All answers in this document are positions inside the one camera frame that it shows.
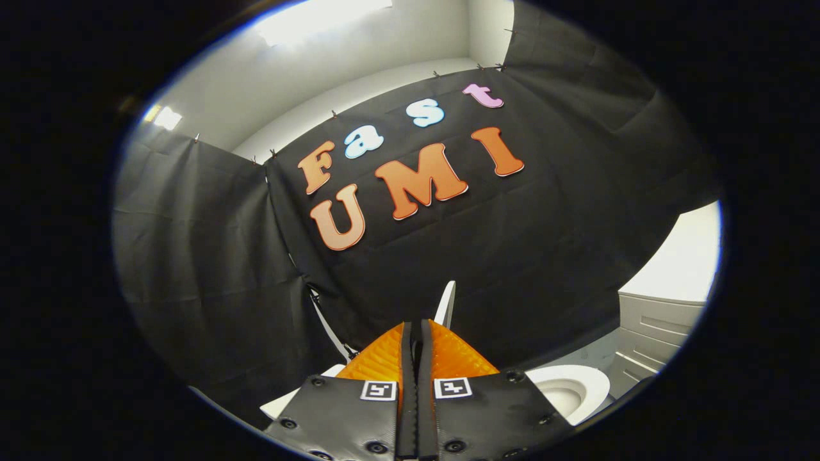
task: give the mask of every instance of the toilet bowl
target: toilet bowl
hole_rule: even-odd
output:
[[[609,378],[592,367],[556,365],[526,375],[573,426],[587,419],[609,394]]]

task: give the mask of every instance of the letter s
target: letter s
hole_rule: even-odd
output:
[[[440,122],[444,118],[444,111],[434,99],[422,99],[410,104],[407,114],[412,117],[413,123],[421,128]]]

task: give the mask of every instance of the ceiling light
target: ceiling light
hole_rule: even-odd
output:
[[[154,125],[161,126],[166,130],[173,130],[176,124],[180,123],[180,120],[182,120],[180,114],[172,111],[170,107],[165,107],[157,115]]]
[[[392,6],[392,0],[308,0],[268,16],[254,29],[272,47]]]
[[[145,116],[143,117],[143,120],[152,121],[153,118],[155,116],[157,116],[160,109],[162,109],[162,106],[160,106],[159,104],[154,104],[153,106],[151,106],[150,109],[148,109],[148,112],[145,112]]]

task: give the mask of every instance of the foam letter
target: foam letter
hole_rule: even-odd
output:
[[[470,86],[467,86],[464,90],[462,90],[462,93],[471,94],[472,97],[481,103],[482,106],[489,107],[490,109],[503,106],[504,101],[501,99],[491,98],[487,94],[489,91],[490,89],[485,86],[478,86],[477,84],[471,83]]]
[[[310,211],[310,217],[316,221],[319,235],[327,248],[342,251],[358,243],[364,235],[364,215],[356,200],[356,185],[346,185],[336,194],[336,200],[344,203],[344,209],[350,218],[350,230],[340,234],[330,214],[330,200],[325,200]]]
[[[439,108],[439,103],[429,98],[410,104],[407,114],[416,117],[412,122],[421,128],[438,123],[444,118],[444,111]]]
[[[488,126],[470,135],[471,138],[484,144],[487,153],[495,162],[495,174],[498,176],[510,176],[524,169],[524,162],[518,160],[501,140],[501,130],[495,126]]]
[[[444,156],[444,144],[430,144],[418,153],[418,171],[413,171],[401,162],[393,160],[376,169],[376,177],[385,180],[393,204],[393,219],[401,221],[418,211],[418,205],[411,202],[408,194],[429,207],[433,202],[431,187],[435,183],[435,197],[449,200],[467,192],[467,183],[459,180]]]
[[[330,179],[330,173],[321,169],[330,168],[330,165],[333,164],[333,160],[330,159],[328,153],[333,150],[333,147],[335,147],[335,144],[325,141],[318,149],[299,162],[298,167],[302,169],[307,180],[307,195],[319,190]]]
[[[379,136],[376,133],[376,128],[373,125],[364,125],[344,139],[344,143],[348,146],[344,151],[344,156],[347,158],[356,158],[361,156],[368,150],[375,150],[385,142],[384,136]]]

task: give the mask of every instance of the orange gripper pad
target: orange gripper pad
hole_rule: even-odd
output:
[[[451,330],[432,320],[428,322],[433,337],[433,379],[483,377],[499,372]]]
[[[402,406],[402,333],[404,322],[389,329],[371,342],[337,378],[363,381],[396,381],[399,384],[399,411]]]

